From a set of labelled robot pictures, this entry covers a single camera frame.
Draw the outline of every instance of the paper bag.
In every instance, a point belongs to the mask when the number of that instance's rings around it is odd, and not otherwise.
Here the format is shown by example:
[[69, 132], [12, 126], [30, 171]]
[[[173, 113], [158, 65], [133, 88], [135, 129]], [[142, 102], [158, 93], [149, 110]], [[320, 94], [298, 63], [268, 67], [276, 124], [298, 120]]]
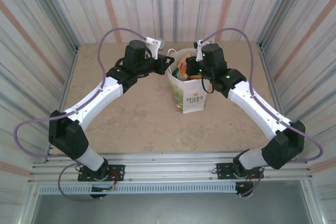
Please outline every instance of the paper bag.
[[[191, 51], [190, 56], [196, 56], [197, 54], [194, 48], [186, 48], [178, 51], [177, 54], [170, 54], [171, 57], [175, 58], [175, 61], [168, 70], [168, 78], [172, 85], [176, 106], [183, 113], [203, 110], [206, 99], [206, 92], [203, 90], [201, 80], [180, 81], [172, 76], [172, 72], [176, 69], [178, 60], [188, 51]], [[206, 90], [208, 90], [209, 85], [210, 82], [204, 80]]]

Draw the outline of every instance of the black bracket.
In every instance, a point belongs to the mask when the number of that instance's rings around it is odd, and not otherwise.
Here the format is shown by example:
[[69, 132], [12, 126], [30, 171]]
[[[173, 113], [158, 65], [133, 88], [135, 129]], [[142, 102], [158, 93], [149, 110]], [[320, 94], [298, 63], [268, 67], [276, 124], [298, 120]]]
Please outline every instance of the black bracket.
[[[289, 124], [301, 132], [306, 131], [306, 127], [300, 121]], [[270, 167], [280, 169], [303, 151], [304, 139], [305, 137], [289, 128], [282, 132], [277, 131], [276, 136], [261, 149], [263, 159]]]
[[227, 67], [223, 50], [218, 44], [208, 44], [202, 47], [202, 55], [203, 60], [198, 62], [196, 57], [186, 59], [187, 75], [201, 75], [210, 81], [214, 90], [222, 93], [226, 98], [236, 84], [246, 81], [246, 77], [237, 69]]
[[125, 56], [106, 73], [106, 77], [112, 77], [118, 84], [122, 84], [125, 93], [139, 78], [146, 77], [149, 73], [164, 75], [166, 69], [174, 62], [174, 58], [169, 56], [159, 54], [157, 60], [151, 56], [152, 53], [145, 42], [132, 40], [126, 46]]
[[260, 178], [261, 167], [255, 167], [251, 170], [246, 170], [244, 177], [239, 177], [234, 169], [233, 163], [218, 163], [216, 164], [218, 179], [246, 179], [251, 176], [251, 179]]
[[[244, 193], [246, 193], [247, 191], [249, 191], [252, 188], [253, 188], [253, 183], [250, 183], [250, 182], [242, 182], [242, 183], [236, 182], [236, 190], [237, 190], [236, 194], [237, 195], [244, 194]], [[248, 194], [245, 194], [242, 197], [247, 197], [251, 193], [252, 193], [252, 191], [250, 191]]]
[[98, 180], [93, 177], [94, 174], [92, 174], [92, 171], [87, 168], [86, 166], [82, 166], [79, 169], [78, 174], [78, 181], [80, 182], [112, 182], [112, 178], [115, 182], [123, 181], [125, 176], [125, 166], [124, 165], [108, 165], [107, 166], [107, 175], [101, 179]]

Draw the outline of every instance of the wooden floor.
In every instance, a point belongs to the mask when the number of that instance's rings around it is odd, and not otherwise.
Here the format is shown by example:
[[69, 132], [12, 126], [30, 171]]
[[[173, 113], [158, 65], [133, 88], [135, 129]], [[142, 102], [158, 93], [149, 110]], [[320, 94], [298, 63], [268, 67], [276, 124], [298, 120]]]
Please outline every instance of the wooden floor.
[[[104, 44], [102, 62], [108, 71], [124, 56], [127, 43]], [[247, 78], [250, 55], [244, 41], [224, 41], [228, 67], [236, 68]], [[169, 48], [193, 47], [192, 42], [166, 42]], [[101, 81], [96, 61], [98, 44], [83, 44], [66, 102], [73, 106]], [[254, 88], [273, 104], [255, 48]], [[167, 76], [150, 74], [140, 79], [122, 97], [110, 103], [86, 131], [90, 145], [100, 153], [115, 152], [201, 152], [240, 151], [267, 143], [259, 127], [245, 112], [215, 92], [206, 98], [204, 111], [182, 114], [175, 101]]]

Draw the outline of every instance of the corrugated metal panel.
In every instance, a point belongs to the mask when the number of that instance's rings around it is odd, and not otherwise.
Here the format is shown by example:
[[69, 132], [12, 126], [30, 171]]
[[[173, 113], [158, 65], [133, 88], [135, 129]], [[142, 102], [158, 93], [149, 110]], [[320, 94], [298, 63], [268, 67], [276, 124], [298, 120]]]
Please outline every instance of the corrugated metal panel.
[[[75, 47], [59, 33], [41, 0], [0, 0], [0, 222], [11, 223], [23, 199], [33, 162], [13, 140], [21, 121], [58, 108]], [[22, 127], [31, 151], [46, 153], [48, 124]]]
[[[295, 0], [274, 35], [263, 41], [281, 107], [324, 147], [310, 166], [330, 222], [336, 221], [335, 5], [336, 0]], [[307, 142], [303, 155], [316, 153]]]
[[[256, 40], [280, 0], [55, 0], [61, 16], [83, 42], [98, 42], [111, 28], [131, 28], [168, 41], [192, 41], [224, 28], [243, 29]], [[134, 39], [117, 32], [108, 41]], [[217, 40], [239, 40], [227, 32]]]

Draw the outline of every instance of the metal bar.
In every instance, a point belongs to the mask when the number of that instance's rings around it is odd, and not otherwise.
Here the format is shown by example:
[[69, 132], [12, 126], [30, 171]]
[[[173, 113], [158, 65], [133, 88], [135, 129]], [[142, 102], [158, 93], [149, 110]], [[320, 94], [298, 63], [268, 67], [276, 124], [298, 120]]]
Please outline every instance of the metal bar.
[[[78, 59], [78, 55], [79, 55], [79, 49], [80, 49], [80, 47], [78, 47], [78, 49], [77, 49], [77, 51], [76, 51], [76, 53], [75, 53], [75, 55], [73, 57], [73, 60], [72, 60], [71, 66], [70, 66], [70, 70], [69, 70], [69, 74], [68, 74], [68, 77], [66, 79], [66, 83], [63, 86], [62, 97], [61, 97], [61, 100], [60, 100], [60, 103], [59, 103], [59, 107], [58, 107], [59, 111], [63, 111], [65, 102], [67, 100], [67, 96], [68, 96], [68, 92], [69, 92], [69, 89], [70, 89], [70, 84], [71, 84], [72, 76], [74, 75], [75, 66], [76, 66], [76, 62], [77, 62], [77, 59]], [[48, 148], [47, 148], [47, 151], [46, 151], [45, 155], [49, 154], [50, 149], [51, 149], [51, 144], [48, 144]]]
[[312, 184], [312, 181], [309, 180], [301, 180], [301, 187], [304, 198], [307, 203], [307, 207], [309, 210], [309, 214], [313, 224], [328, 224], [328, 220], [326, 217], [326, 213], [322, 207], [321, 201], [317, 196], [315, 191], [315, 187]]
[[[92, 192], [92, 185], [73, 184], [62, 185], [62, 190], [70, 195], [102, 194]], [[235, 182], [220, 183], [140, 183], [140, 184], [119, 184], [115, 188], [108, 189], [103, 194], [167, 194], [167, 193], [236, 193]], [[40, 195], [59, 195], [57, 185], [41, 186]]]
[[260, 59], [261, 59], [261, 64], [262, 64], [262, 67], [264, 68], [264, 72], [265, 72], [265, 75], [266, 75], [266, 80], [267, 80], [267, 83], [268, 83], [268, 86], [269, 86], [269, 89], [270, 89], [270, 92], [271, 92], [271, 95], [272, 95], [272, 98], [273, 98], [274, 105], [275, 105], [277, 111], [279, 111], [282, 115], [285, 115], [284, 111], [282, 109], [277, 91], [275, 89], [275, 84], [273, 82], [272, 75], [269, 71], [269, 66], [268, 66], [268, 63], [267, 63], [267, 60], [266, 60], [265, 51], [262, 48], [259, 47], [258, 43], [257, 43], [257, 47], [259, 49], [259, 56], [260, 56]]
[[16, 224], [31, 224], [33, 221], [34, 212], [37, 205], [38, 195], [40, 191], [39, 184], [28, 185], [26, 189], [25, 204], [22, 204], [20, 213], [14, 223]]
[[[217, 153], [154, 153], [154, 154], [108, 154], [103, 155], [110, 164], [125, 164], [124, 181], [127, 183], [177, 183], [177, 182], [212, 182], [218, 180], [211, 171], [216, 163], [232, 162], [238, 155], [235, 152]], [[29, 183], [56, 184], [62, 169], [72, 164], [69, 158], [58, 158], [46, 164], [36, 164], [32, 169]], [[74, 167], [67, 169], [62, 176], [62, 184], [77, 182], [78, 172]], [[288, 163], [280, 170], [270, 167], [265, 169], [264, 180], [300, 180], [311, 179], [308, 164]], [[225, 180], [240, 182], [241, 179]]]

